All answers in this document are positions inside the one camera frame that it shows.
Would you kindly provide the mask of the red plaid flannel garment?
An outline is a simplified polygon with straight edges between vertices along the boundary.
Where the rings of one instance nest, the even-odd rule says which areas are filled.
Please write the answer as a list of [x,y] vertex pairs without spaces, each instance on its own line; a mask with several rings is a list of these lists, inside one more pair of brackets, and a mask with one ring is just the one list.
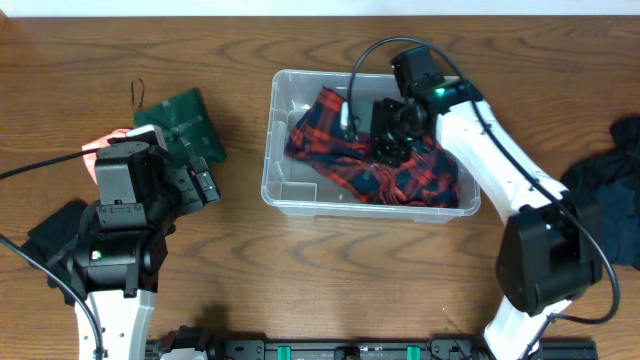
[[459,167],[426,136],[425,150],[412,151],[398,167],[373,163],[372,141],[347,138],[341,125],[347,100],[324,87],[315,103],[289,133],[288,157],[301,161],[363,204],[456,208],[460,201]]

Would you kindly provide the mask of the dark green garment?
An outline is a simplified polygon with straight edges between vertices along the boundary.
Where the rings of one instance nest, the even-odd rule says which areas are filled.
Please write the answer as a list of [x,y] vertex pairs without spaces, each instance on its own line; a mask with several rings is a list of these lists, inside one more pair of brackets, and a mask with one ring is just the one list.
[[159,127],[176,167],[202,157],[208,165],[227,159],[226,151],[208,115],[199,88],[192,88],[162,102],[143,108],[145,90],[136,101],[135,80],[131,82],[134,125]]

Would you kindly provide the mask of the pink printed garment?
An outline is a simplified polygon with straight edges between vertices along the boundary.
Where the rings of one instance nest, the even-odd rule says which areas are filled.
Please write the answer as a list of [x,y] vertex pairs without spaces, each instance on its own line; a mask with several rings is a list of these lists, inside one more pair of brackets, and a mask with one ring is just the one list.
[[82,146],[83,151],[92,150],[92,153],[88,153],[83,156],[83,162],[94,183],[97,183],[96,170],[95,170],[96,161],[97,161],[97,150],[108,147],[110,145],[109,141],[111,139],[125,138],[128,132],[129,132],[129,129],[126,129],[126,128],[115,129],[111,133],[104,135]]

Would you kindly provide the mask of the black garment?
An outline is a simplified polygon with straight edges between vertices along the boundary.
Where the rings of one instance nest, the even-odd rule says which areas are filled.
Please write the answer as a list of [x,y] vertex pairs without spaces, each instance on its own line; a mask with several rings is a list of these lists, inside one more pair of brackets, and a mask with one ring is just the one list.
[[627,198],[639,202],[639,115],[623,116],[609,127],[613,147],[569,167],[561,182],[572,192],[601,201]]
[[71,287],[80,299],[87,298],[82,286],[73,286],[77,271],[73,269],[72,255],[78,235],[85,232],[95,210],[83,200],[72,200],[47,217],[28,232],[28,240],[21,248],[35,260]]

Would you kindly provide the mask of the dark navy taped garment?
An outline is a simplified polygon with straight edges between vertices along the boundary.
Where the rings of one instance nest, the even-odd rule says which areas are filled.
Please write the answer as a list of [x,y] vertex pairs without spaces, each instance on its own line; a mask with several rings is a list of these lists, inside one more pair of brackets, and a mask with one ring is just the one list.
[[602,243],[612,264],[639,269],[639,208],[636,191],[621,181],[597,182],[593,191],[602,207]]

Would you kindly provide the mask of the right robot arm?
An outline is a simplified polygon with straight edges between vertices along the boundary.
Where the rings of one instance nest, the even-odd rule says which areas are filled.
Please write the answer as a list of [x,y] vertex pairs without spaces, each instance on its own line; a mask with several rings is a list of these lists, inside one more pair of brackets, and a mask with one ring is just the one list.
[[430,48],[405,50],[391,66],[402,99],[375,102],[373,157],[399,168],[418,154],[448,152],[487,194],[505,224],[495,265],[504,297],[484,343],[493,359],[525,359],[603,277],[597,203],[541,170],[470,81],[444,76]]

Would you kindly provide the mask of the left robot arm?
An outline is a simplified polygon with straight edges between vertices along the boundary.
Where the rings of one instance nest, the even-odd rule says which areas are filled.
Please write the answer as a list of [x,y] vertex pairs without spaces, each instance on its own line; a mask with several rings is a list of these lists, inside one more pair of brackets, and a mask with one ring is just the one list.
[[220,194],[204,158],[176,167],[159,144],[120,141],[97,152],[100,200],[88,207],[67,268],[82,359],[141,359],[166,238],[180,216]]

